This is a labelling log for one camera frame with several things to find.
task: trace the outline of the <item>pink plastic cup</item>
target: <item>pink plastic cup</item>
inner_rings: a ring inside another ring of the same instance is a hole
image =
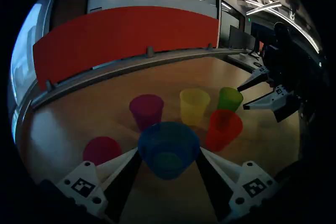
[[[161,122],[164,102],[156,95],[140,95],[129,104],[129,110],[140,131]]]

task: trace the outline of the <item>wooden table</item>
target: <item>wooden table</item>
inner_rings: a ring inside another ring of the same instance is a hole
[[[39,109],[33,116],[22,154],[36,182],[58,182],[82,162],[85,145],[94,137],[115,139],[123,152],[137,146],[139,130],[129,111],[136,96],[152,93],[165,106],[162,121],[180,121],[179,93],[199,87],[209,93],[210,105],[199,127],[193,127],[204,146],[211,113],[216,109],[219,90],[237,87],[249,73],[216,58],[199,58],[152,67],[88,86]],[[242,92],[243,102],[270,92],[260,83]],[[247,110],[237,114],[244,129],[240,136],[217,154],[237,164],[253,160],[275,175],[297,160],[299,120],[297,113],[276,123],[268,110]],[[215,222],[202,178],[195,162],[176,180],[157,178],[143,162],[134,182],[121,223],[130,222]]]

